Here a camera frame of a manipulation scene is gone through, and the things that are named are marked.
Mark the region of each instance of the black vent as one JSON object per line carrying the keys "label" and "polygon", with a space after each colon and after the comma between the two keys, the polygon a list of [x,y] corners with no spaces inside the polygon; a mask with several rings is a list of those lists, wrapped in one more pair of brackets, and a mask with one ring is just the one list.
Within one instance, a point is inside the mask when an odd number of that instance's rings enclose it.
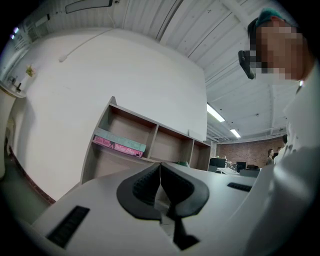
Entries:
{"label": "black vent", "polygon": [[57,246],[64,248],[89,211],[88,208],[76,206],[47,238]]}
{"label": "black vent", "polygon": [[160,185],[159,168],[149,171],[133,184],[134,196],[143,203],[154,207],[155,198]]}
{"label": "black vent", "polygon": [[242,184],[233,183],[233,182],[229,183],[227,186],[236,190],[242,190],[246,192],[250,192],[252,188],[252,186],[242,185]]}
{"label": "black vent", "polygon": [[169,200],[177,205],[186,200],[195,191],[195,186],[165,166],[161,166],[161,185]]}

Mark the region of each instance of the wooden shelf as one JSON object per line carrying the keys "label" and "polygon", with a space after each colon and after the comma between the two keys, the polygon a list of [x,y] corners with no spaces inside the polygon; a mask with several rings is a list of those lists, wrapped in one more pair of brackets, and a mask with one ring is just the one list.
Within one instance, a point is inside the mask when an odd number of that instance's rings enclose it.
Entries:
{"label": "wooden shelf", "polygon": [[159,126],[151,158],[168,162],[190,162],[193,139]]}
{"label": "wooden shelf", "polygon": [[194,141],[190,167],[198,170],[208,171],[210,162],[211,147],[206,144]]}
{"label": "wooden shelf", "polygon": [[104,175],[154,162],[188,162],[191,168],[207,171],[210,144],[194,139],[154,120],[117,105],[112,97],[96,128],[145,144],[142,158],[118,152],[91,141],[83,162],[81,184]]}

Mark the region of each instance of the desk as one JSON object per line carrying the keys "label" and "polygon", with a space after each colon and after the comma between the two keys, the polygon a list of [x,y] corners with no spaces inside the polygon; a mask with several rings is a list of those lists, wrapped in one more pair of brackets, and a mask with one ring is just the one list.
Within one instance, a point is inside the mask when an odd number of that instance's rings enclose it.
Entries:
{"label": "desk", "polygon": [[25,98],[24,91],[16,91],[0,82],[0,180],[5,175],[5,137],[8,118],[16,98]]}
{"label": "desk", "polygon": [[228,167],[226,167],[226,168],[220,168],[219,167],[219,168],[216,169],[216,171],[217,172],[221,172],[221,173],[226,174],[226,175],[239,175],[238,172],[236,172],[235,170],[232,170],[232,169],[230,169]]}
{"label": "desk", "polygon": [[258,177],[259,172],[260,172],[260,170],[241,170],[240,176],[256,178],[256,177]]}

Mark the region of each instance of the white desk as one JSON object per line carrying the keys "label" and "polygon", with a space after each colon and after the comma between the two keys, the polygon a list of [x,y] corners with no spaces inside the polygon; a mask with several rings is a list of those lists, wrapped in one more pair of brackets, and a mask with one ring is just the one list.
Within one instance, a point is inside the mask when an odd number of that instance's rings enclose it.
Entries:
{"label": "white desk", "polygon": [[16,98],[25,98],[24,91],[16,91],[14,86],[8,87],[0,82],[0,180],[5,175],[5,137],[8,118]]}

